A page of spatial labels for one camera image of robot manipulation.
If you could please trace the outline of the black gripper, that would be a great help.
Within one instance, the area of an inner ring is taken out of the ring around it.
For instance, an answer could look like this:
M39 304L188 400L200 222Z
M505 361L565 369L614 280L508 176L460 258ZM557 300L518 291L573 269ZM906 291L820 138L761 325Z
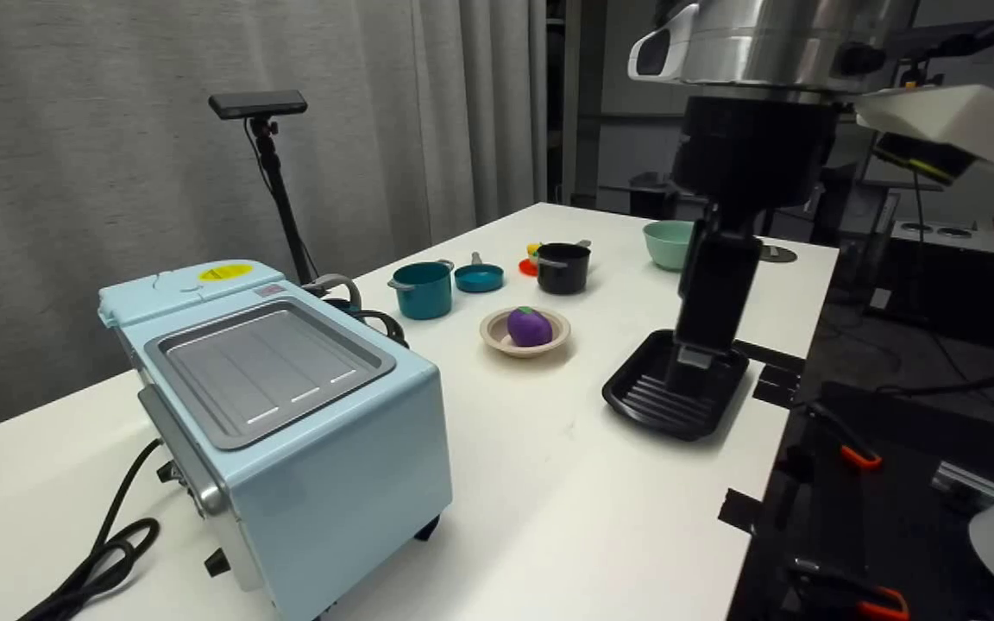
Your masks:
M672 181L704 196L698 257L682 276L682 312L671 385L692 392L704 381L698 345L730 345L758 261L752 222L772 207L803 205L835 138L835 106L692 97ZM711 400L728 404L737 385L737 351L714 351Z

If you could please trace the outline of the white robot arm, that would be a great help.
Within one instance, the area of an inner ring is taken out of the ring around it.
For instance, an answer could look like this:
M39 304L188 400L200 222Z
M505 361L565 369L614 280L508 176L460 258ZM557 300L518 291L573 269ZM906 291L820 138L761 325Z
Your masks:
M661 0L628 51L634 82L685 92L672 181L704 196L682 312L666 336L666 385L730 397L746 357L734 330L761 257L757 218L803 205L842 115L865 131L994 166L989 85L879 85L921 38L906 0Z

